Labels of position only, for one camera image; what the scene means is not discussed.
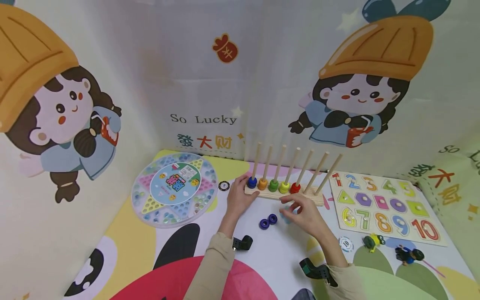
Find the wooden number puzzle board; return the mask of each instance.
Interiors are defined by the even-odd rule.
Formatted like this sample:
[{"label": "wooden number puzzle board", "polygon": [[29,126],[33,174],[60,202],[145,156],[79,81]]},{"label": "wooden number puzzle board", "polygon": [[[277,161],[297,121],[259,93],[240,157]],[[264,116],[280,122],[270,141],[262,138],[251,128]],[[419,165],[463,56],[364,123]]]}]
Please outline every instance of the wooden number puzzle board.
[{"label": "wooden number puzzle board", "polygon": [[329,179],[341,229],[447,246],[442,225],[411,182],[340,171]]}]

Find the blue ring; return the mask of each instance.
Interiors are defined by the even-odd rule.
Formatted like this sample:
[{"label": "blue ring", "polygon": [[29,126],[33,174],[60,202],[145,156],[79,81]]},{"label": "blue ring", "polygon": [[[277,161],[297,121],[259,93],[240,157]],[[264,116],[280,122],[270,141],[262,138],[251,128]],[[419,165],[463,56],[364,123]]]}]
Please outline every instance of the blue ring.
[{"label": "blue ring", "polygon": [[254,189],[257,186],[257,178],[252,178],[252,176],[250,176],[250,178],[248,178],[247,186],[250,189]]},{"label": "blue ring", "polygon": [[270,223],[268,222],[267,219],[262,219],[260,220],[260,223],[258,223],[258,226],[260,227],[260,229],[265,230],[270,226]]},{"label": "blue ring", "polygon": [[276,217],[275,214],[270,214],[268,216],[268,221],[270,222],[270,224],[274,225],[278,221],[278,218]]}]

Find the red money bag icon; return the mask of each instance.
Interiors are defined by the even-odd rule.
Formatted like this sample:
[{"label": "red money bag icon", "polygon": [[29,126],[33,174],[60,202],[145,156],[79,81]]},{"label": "red money bag icon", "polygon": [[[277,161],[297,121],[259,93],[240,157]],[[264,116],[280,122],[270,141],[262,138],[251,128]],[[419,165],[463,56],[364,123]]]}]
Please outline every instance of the red money bag icon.
[{"label": "red money bag icon", "polygon": [[224,63],[232,62],[239,53],[237,45],[230,41],[226,33],[224,33],[221,38],[218,36],[215,38],[212,49]]}]

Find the chinese checkers board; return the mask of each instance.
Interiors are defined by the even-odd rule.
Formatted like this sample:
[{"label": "chinese checkers board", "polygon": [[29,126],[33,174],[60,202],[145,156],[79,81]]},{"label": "chinese checkers board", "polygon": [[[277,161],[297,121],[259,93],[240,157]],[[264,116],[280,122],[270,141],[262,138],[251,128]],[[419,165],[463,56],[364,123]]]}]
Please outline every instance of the chinese checkers board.
[{"label": "chinese checkers board", "polygon": [[137,216],[156,228],[183,226],[205,212],[215,199],[212,164],[192,153],[164,156],[138,175],[132,188]]},{"label": "chinese checkers board", "polygon": [[335,172],[330,185],[341,229],[447,246],[438,219],[411,182]]}]

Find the star decoration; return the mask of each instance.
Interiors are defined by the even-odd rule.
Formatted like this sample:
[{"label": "star decoration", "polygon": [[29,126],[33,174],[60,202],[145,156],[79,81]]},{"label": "star decoration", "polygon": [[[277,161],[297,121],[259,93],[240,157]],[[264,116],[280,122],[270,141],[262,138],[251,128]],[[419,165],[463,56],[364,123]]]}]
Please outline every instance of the star decoration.
[{"label": "star decoration", "polygon": [[342,29],[346,34],[351,32],[351,29],[360,23],[359,9],[357,8],[354,12],[348,14],[342,14],[342,23],[336,28],[337,30]]},{"label": "star decoration", "polygon": [[468,206],[468,211],[471,212],[471,213],[474,213],[474,214],[478,214],[478,209],[479,209],[479,207],[475,206],[475,205],[469,204],[469,206]]},{"label": "star decoration", "polygon": [[240,118],[243,111],[240,110],[240,106],[237,106],[237,108],[231,109],[233,117],[234,118]]}]

